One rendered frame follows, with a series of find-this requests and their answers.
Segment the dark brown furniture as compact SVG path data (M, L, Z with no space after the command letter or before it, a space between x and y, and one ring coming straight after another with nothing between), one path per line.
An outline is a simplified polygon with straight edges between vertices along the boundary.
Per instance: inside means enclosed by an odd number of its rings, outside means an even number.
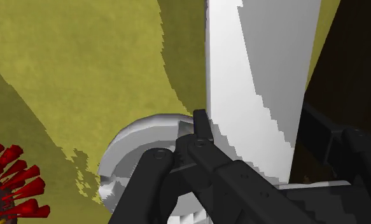
M340 0L304 101L371 133L371 0Z

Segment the white tall slab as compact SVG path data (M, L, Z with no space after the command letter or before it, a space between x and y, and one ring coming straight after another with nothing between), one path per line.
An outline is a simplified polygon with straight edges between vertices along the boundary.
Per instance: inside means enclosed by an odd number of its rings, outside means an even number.
M207 0L207 111L217 145L290 179L321 0Z

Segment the grey round disc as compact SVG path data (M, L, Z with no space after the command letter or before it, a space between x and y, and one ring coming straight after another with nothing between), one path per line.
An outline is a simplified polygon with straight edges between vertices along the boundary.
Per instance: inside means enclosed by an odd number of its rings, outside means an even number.
M174 151L177 138L193 132L193 118L182 114L157 114L140 118L117 133L104 152L98 169L99 195L114 212L141 155L150 148ZM194 194L178 198L167 224L213 224Z

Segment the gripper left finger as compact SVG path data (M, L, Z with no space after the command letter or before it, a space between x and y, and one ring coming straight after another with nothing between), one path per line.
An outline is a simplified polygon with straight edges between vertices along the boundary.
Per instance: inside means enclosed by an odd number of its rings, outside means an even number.
M174 151L146 150L108 224L167 224L178 197L192 192L214 224L316 224L242 160L217 146L207 113L193 112L193 134Z

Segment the red spiky flower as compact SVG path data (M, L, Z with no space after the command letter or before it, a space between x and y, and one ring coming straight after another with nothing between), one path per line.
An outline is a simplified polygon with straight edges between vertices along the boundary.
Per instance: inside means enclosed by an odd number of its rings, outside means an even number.
M17 224L19 218L47 218L50 206L39 206L35 198L45 192L40 169L29 167L18 145L0 144L0 224Z

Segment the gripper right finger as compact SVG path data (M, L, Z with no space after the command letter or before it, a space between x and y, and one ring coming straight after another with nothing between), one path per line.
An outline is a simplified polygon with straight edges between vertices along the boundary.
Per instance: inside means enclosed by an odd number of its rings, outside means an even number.
M312 106L304 103L297 140L336 177L354 183L363 180L371 200L371 134L355 127L333 123Z

